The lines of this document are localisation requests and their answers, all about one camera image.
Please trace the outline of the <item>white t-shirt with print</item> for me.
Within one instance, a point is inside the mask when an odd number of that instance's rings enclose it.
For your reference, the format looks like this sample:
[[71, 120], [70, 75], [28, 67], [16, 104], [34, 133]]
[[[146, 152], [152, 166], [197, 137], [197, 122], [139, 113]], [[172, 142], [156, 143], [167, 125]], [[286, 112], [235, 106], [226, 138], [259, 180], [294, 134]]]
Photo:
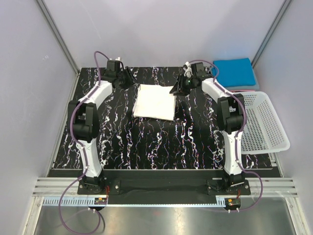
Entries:
[[140, 84], [133, 107], [133, 117], [173, 121], [176, 97], [170, 93], [173, 86]]

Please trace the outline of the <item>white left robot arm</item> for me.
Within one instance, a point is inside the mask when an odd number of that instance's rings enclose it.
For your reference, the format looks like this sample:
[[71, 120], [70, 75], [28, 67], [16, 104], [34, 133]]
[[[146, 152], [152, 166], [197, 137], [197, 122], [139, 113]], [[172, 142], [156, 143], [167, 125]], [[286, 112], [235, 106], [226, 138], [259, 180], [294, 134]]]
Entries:
[[96, 194], [102, 193], [106, 187], [96, 143], [100, 131], [98, 108], [114, 88], [128, 89], [133, 84], [134, 76], [129, 67], [113, 71], [106, 68], [104, 80], [99, 80], [81, 99], [68, 104], [68, 131], [80, 151], [83, 164], [78, 181]]

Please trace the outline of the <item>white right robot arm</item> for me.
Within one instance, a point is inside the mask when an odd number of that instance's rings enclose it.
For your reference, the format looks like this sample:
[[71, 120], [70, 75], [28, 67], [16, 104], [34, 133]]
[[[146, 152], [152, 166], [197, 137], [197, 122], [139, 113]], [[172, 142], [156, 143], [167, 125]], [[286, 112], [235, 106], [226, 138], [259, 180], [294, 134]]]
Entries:
[[241, 138], [246, 123], [244, 98], [235, 95], [213, 78], [205, 80], [180, 74], [170, 91], [172, 95], [187, 96], [191, 89], [201, 87], [217, 103], [218, 128], [222, 131], [225, 147], [224, 175], [217, 190], [233, 194], [244, 184], [242, 170]]

